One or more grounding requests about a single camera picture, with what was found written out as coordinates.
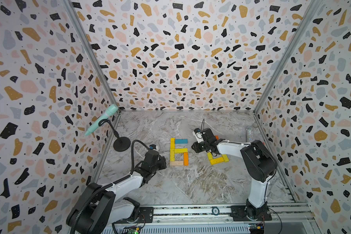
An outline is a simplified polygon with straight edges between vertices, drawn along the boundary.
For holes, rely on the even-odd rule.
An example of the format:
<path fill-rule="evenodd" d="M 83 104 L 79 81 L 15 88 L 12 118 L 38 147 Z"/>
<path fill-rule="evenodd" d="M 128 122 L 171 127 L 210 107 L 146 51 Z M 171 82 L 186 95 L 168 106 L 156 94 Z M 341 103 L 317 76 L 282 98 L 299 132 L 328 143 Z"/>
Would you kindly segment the yellow-green block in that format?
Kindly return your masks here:
<path fill-rule="evenodd" d="M 212 155 L 211 152 L 208 152 L 208 153 L 207 153 L 207 156 L 208 156 L 208 160 L 209 160 L 209 161 L 213 160 L 213 155 Z"/>

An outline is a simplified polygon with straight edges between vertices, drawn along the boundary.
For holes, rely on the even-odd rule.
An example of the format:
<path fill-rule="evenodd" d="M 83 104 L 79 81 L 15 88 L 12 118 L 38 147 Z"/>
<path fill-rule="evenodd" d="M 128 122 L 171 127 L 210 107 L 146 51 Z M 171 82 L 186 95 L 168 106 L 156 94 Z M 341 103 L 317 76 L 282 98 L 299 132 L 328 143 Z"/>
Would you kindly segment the yellow block front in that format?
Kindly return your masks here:
<path fill-rule="evenodd" d="M 216 165 L 216 164 L 223 163 L 223 162 L 225 162 L 225 159 L 223 157 L 219 157 L 219 158 L 210 160 L 210 163 L 212 165 Z"/>

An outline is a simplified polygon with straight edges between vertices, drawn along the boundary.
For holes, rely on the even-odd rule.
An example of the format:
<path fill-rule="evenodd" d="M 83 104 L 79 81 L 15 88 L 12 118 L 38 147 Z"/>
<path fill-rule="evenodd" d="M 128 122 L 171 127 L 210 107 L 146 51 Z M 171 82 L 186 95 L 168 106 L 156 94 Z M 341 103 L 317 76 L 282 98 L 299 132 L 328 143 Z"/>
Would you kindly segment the yellow block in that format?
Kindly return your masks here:
<path fill-rule="evenodd" d="M 174 149 L 175 149 L 175 138 L 171 138 L 170 150 L 173 151 Z"/>
<path fill-rule="evenodd" d="M 224 162 L 229 162 L 229 158 L 227 155 L 221 155 L 221 156 L 222 156 Z"/>
<path fill-rule="evenodd" d="M 219 157 L 219 158 L 210 160 L 210 163 L 212 165 L 216 165 L 216 164 L 223 163 L 223 162 L 225 162 L 225 159 L 223 157 Z"/>
<path fill-rule="evenodd" d="M 175 152 L 174 149 L 170 150 L 170 161 L 175 161 Z"/>
<path fill-rule="evenodd" d="M 188 153 L 187 148 L 179 148 L 179 149 L 174 149 L 175 154 L 183 154 L 183 153 Z"/>

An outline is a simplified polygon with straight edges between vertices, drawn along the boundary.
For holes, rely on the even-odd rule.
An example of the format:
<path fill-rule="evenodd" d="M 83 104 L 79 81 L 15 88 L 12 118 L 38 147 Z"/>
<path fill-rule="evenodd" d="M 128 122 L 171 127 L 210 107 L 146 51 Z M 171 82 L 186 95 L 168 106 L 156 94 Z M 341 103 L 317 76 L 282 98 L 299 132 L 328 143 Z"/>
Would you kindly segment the beige wooden block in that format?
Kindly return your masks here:
<path fill-rule="evenodd" d="M 184 166 L 183 161 L 170 161 L 170 166 Z"/>

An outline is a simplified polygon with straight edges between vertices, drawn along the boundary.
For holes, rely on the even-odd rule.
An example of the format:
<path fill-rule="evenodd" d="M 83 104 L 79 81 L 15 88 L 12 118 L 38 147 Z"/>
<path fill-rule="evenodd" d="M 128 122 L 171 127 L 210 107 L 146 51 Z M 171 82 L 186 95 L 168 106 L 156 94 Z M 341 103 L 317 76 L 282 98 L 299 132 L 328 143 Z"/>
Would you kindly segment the orange block small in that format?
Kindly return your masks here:
<path fill-rule="evenodd" d="M 189 165 L 189 155 L 187 152 L 183 153 L 183 165 L 188 166 Z"/>

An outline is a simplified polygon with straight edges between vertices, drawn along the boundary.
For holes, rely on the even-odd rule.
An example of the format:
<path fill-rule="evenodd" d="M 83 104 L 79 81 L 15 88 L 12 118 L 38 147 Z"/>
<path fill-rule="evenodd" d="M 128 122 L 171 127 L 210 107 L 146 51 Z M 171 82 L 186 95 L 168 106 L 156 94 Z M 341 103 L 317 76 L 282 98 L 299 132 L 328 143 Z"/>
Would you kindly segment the teal block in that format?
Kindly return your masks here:
<path fill-rule="evenodd" d="M 188 139 L 175 139 L 175 144 L 188 144 Z"/>

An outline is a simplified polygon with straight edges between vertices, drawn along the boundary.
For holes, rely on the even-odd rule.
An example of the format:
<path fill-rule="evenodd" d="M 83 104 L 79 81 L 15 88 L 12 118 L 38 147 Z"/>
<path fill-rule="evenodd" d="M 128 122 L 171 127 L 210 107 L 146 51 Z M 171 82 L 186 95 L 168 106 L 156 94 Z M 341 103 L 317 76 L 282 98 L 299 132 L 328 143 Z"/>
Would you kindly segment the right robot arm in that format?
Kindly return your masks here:
<path fill-rule="evenodd" d="M 243 211 L 232 214 L 234 217 L 246 217 L 256 221 L 264 218 L 269 211 L 266 201 L 270 180 L 277 171 L 277 162 L 260 140 L 250 143 L 237 143 L 224 138 L 216 138 L 211 129 L 196 128 L 193 135 L 197 141 L 192 145 L 196 153 L 207 152 L 216 155 L 230 155 L 242 158 L 252 178 L 251 189 Z"/>

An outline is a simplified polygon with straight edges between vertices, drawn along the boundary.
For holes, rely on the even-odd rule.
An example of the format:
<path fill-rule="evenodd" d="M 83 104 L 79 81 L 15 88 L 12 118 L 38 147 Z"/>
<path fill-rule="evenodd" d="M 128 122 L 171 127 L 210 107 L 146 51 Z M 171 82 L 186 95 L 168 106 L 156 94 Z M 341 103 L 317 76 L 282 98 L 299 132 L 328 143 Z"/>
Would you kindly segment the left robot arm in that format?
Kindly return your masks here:
<path fill-rule="evenodd" d="M 127 194 L 147 184 L 157 171 L 164 169 L 165 157 L 149 150 L 132 174 L 104 186 L 89 184 L 67 217 L 70 233 L 100 234 L 107 225 L 117 221 L 141 222 L 140 203 Z"/>

